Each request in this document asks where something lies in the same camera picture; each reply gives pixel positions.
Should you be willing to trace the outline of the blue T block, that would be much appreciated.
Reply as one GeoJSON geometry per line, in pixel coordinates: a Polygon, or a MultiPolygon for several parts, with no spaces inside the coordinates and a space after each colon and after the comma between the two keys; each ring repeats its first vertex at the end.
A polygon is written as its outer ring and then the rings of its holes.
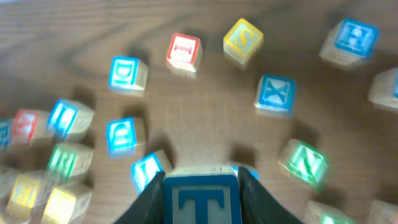
{"type": "Polygon", "coordinates": [[[181,167],[163,180],[166,224],[242,224],[238,176],[230,166],[181,167]]]}

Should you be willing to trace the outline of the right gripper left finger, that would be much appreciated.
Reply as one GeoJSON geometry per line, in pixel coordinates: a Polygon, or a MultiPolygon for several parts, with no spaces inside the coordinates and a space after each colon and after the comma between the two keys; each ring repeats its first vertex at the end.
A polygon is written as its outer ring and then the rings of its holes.
{"type": "Polygon", "coordinates": [[[156,173],[148,186],[114,224],[162,224],[163,180],[165,172],[156,173]]]}

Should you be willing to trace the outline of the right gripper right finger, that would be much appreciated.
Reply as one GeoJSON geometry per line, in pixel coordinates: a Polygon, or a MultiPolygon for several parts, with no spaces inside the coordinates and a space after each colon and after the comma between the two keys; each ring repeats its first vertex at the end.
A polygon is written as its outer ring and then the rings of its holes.
{"type": "Polygon", "coordinates": [[[238,169],[243,224],[303,224],[245,168],[238,169]]]}

